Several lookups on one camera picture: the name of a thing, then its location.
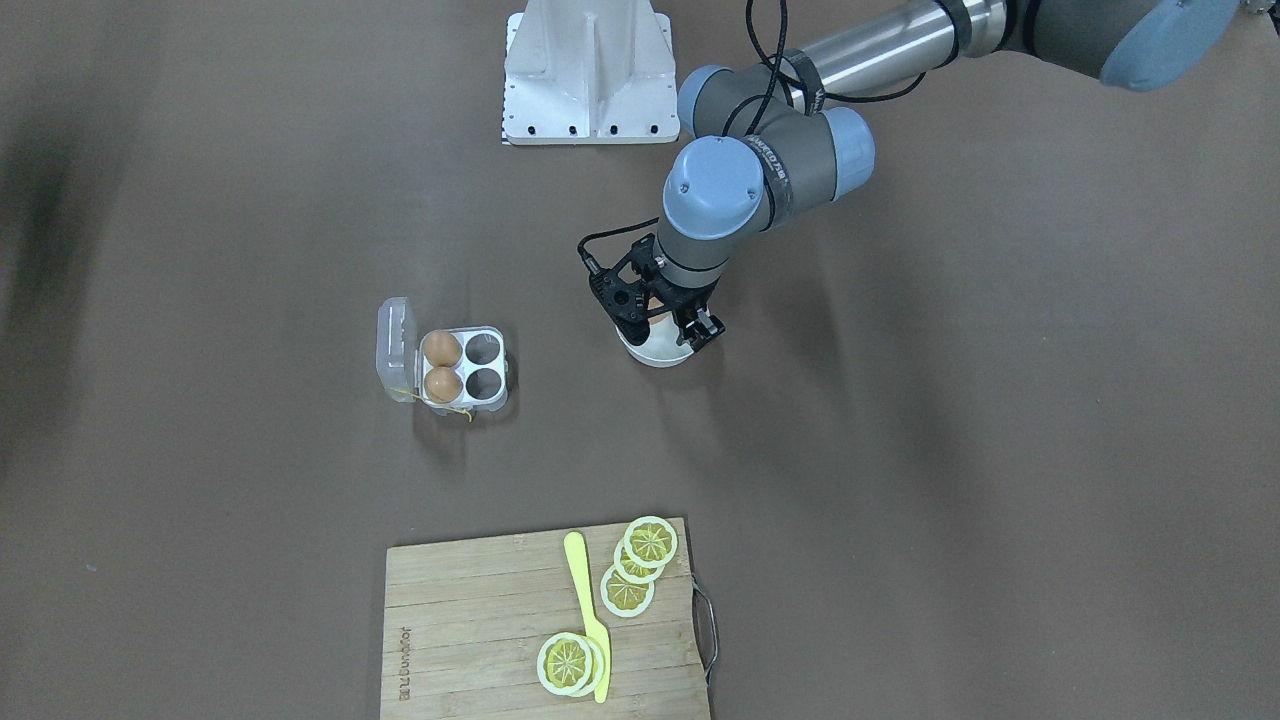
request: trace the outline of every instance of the wooden cutting board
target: wooden cutting board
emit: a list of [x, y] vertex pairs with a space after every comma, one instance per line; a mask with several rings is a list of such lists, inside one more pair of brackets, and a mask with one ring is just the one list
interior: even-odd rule
[[[381, 720], [710, 719], [692, 623], [685, 523], [649, 609], [622, 619], [600, 577], [626, 524], [393, 547], [387, 551]], [[603, 705], [548, 693], [538, 650], [582, 632], [564, 533], [586, 538], [595, 614], [609, 628], [613, 675]]]

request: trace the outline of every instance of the egg carton lid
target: egg carton lid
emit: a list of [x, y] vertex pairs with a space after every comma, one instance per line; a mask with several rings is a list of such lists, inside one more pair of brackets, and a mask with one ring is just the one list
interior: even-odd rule
[[378, 309], [378, 350], [374, 366], [383, 389], [396, 402], [413, 402], [417, 378], [422, 377], [417, 351], [417, 320], [407, 297], [388, 297]]

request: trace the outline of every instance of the blue joint cap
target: blue joint cap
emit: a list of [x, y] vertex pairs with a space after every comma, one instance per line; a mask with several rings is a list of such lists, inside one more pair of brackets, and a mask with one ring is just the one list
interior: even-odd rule
[[836, 193], [832, 201], [858, 190], [876, 170], [876, 138], [872, 128], [852, 108], [823, 110], [831, 141], [836, 146]]
[[1164, 0], [1124, 36], [1102, 65], [1102, 85], [1160, 90], [1187, 74], [1226, 32], [1234, 0]]
[[698, 137], [694, 132], [694, 106], [698, 105], [698, 96], [703, 92], [703, 86], [713, 74], [727, 70], [724, 65], [703, 65], [689, 73], [676, 95], [676, 114], [680, 115], [680, 124], [685, 126], [689, 135]]
[[700, 137], [680, 151], [662, 188], [671, 225], [692, 240], [721, 240], [742, 229], [764, 200], [760, 159], [732, 137]]

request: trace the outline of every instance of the lemon slice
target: lemon slice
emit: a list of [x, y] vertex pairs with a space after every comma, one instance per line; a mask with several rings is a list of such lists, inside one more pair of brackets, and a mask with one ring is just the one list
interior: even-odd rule
[[631, 553], [627, 552], [622, 541], [618, 541], [618, 544], [613, 548], [613, 570], [628, 583], [637, 585], [652, 583], [658, 579], [658, 575], [662, 575], [663, 568], [666, 565], [662, 568], [641, 568], [636, 564], [635, 557], [631, 557]]
[[591, 638], [582, 635], [586, 644], [591, 647], [591, 682], [582, 685], [582, 689], [572, 693], [570, 697], [586, 697], [595, 692], [595, 685], [600, 684], [604, 679], [604, 648]]
[[600, 600], [618, 618], [635, 618], [653, 602], [653, 583], [628, 583], [609, 568], [600, 578]]
[[556, 633], [538, 651], [538, 682], [547, 692], [572, 696], [591, 680], [591, 646], [573, 633]]
[[622, 534], [622, 547], [636, 565], [655, 570], [676, 556], [676, 529], [662, 518], [636, 518]]

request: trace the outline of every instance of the egg carton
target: egg carton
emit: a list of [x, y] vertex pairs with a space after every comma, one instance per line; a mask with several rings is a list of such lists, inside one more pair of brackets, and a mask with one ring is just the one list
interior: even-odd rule
[[[498, 411], [507, 404], [507, 346], [498, 328], [480, 325], [475, 328], [448, 328], [444, 332], [453, 336], [462, 346], [462, 357], [451, 370], [462, 382], [462, 393], [452, 402], [435, 402], [424, 389], [419, 393], [422, 402], [440, 415], [449, 410], [463, 413], [472, 410]], [[417, 343], [417, 356], [421, 363], [424, 386], [431, 365], [426, 361], [426, 336]]]
[[390, 297], [378, 310], [378, 348], [374, 364], [387, 395], [397, 402], [421, 401], [438, 415], [485, 410], [495, 413], [507, 404], [507, 343], [498, 328], [477, 325], [445, 329], [458, 341], [462, 356], [451, 369], [462, 392], [452, 402], [435, 402], [426, 395], [425, 375], [431, 370], [417, 322], [407, 297]]

